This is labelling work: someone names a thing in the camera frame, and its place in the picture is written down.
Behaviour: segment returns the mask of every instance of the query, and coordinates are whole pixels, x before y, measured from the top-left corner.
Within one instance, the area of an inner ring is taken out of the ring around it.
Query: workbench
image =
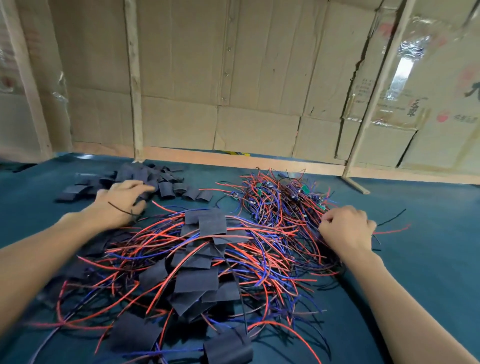
[[[102,173],[116,170],[126,158],[94,157],[67,154],[0,179],[1,245],[6,246],[55,223],[63,214],[79,211],[90,201],[72,204],[55,203],[55,196],[73,184],[75,173]],[[181,172],[187,183],[200,188],[215,188],[217,181],[240,182],[240,175],[254,170],[183,164]],[[377,222],[388,220],[404,208],[399,218],[379,227],[378,231],[410,228],[392,234],[378,235],[374,247],[393,276],[474,356],[480,359],[480,256],[479,216],[480,188],[426,182],[399,182],[362,179],[371,195],[361,195],[338,177],[305,175],[317,181],[317,190],[334,191],[332,200],[339,206],[354,205]],[[218,199],[221,193],[214,195]],[[192,208],[194,202],[175,201]],[[158,213],[150,204],[148,213]],[[317,315],[321,332],[330,346],[327,353],[318,334],[308,326],[296,327],[325,363],[390,363],[391,359],[352,276],[320,277],[313,299],[323,310]],[[49,322],[52,311],[33,302],[24,320]],[[48,330],[15,327],[0,343],[0,364],[27,363]],[[94,363],[93,351],[98,334],[85,335],[61,330],[40,353],[36,363]],[[200,339],[182,344],[196,346]],[[305,364],[314,358],[298,339],[278,335],[266,328],[254,341],[253,363]],[[182,354],[169,363],[195,363],[197,354]],[[121,363],[115,358],[105,363]]]

